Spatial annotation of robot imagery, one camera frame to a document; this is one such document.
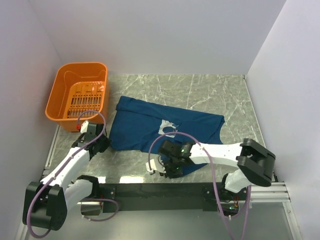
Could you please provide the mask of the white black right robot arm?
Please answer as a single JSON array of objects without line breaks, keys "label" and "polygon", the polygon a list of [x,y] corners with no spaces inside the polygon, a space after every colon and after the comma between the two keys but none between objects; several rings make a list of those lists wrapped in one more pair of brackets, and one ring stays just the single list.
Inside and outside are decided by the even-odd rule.
[{"label": "white black right robot arm", "polygon": [[158,148],[160,155],[169,158],[163,164],[161,174],[171,179],[183,175],[183,167],[217,164],[236,168],[224,175],[219,193],[230,200],[249,185],[269,187],[275,167],[276,156],[253,139],[245,138],[234,144],[207,144],[184,142],[177,144],[165,140]]}]

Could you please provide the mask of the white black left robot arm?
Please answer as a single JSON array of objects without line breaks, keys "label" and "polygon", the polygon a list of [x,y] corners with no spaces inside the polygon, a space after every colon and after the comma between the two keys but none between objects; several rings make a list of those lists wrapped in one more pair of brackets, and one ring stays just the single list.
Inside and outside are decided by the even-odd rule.
[{"label": "white black left robot arm", "polygon": [[32,181],[25,190],[22,222],[28,227],[57,231],[68,211],[82,199],[94,201],[101,195],[97,177],[78,172],[111,144],[102,123],[85,121],[80,136],[66,157],[45,178]]}]

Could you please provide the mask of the blue Mickey Mouse t-shirt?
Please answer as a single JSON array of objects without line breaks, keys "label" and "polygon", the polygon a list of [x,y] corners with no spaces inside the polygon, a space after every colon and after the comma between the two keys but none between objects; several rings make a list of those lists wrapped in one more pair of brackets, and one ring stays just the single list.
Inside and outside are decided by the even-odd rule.
[{"label": "blue Mickey Mouse t-shirt", "polygon": [[156,154],[164,140],[181,144],[186,134],[205,144],[221,144],[224,116],[121,96],[109,138],[116,151]]}]

